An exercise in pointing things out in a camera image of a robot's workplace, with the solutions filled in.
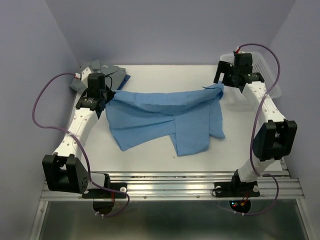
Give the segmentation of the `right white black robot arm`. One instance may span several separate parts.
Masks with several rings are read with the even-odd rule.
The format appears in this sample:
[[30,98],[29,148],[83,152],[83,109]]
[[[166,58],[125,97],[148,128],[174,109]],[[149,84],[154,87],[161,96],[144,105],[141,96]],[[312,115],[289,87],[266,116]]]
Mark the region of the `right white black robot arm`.
[[276,160],[290,154],[297,123],[288,120],[269,96],[263,76],[253,72],[252,61],[219,61],[214,83],[223,75],[222,84],[237,88],[256,112],[249,147],[249,159],[237,169],[230,181],[215,182],[212,194],[218,198],[239,198],[244,194],[260,196],[257,179]]

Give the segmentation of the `light blue long sleeve shirt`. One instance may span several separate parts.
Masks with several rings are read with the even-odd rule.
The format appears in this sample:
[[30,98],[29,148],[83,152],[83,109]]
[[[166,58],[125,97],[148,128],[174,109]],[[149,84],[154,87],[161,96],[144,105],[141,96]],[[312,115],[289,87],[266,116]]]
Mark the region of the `light blue long sleeve shirt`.
[[118,90],[106,105],[106,118],[122,151],[169,136],[177,156],[189,156],[207,151],[211,137],[225,138],[223,96],[222,83],[170,93]]

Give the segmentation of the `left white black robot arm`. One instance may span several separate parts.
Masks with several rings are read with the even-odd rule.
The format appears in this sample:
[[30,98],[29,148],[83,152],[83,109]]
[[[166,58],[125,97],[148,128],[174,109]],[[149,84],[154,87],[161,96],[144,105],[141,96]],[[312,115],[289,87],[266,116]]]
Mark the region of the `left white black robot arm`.
[[81,162],[85,155],[84,146],[106,103],[114,96],[115,92],[107,86],[100,89],[87,88],[81,94],[62,142],[53,154],[45,155],[42,160],[49,190],[78,194],[87,190],[89,169]]

